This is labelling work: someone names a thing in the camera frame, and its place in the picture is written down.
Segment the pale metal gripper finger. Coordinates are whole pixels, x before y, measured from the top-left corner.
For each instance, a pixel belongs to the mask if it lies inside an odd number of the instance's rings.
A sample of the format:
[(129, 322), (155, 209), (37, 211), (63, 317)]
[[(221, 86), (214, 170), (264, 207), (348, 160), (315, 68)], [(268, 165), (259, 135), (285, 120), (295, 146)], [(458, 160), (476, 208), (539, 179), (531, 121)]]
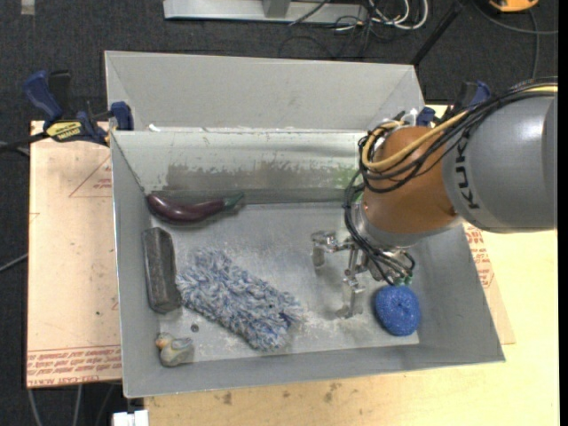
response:
[(342, 292), (343, 305), (340, 308), (340, 317), (349, 319), (362, 314), (367, 292), (364, 283), (356, 278), (344, 278)]
[(327, 231), (318, 231), (312, 235), (312, 264), (317, 274), (320, 274), (325, 265), (330, 239), (331, 232)]

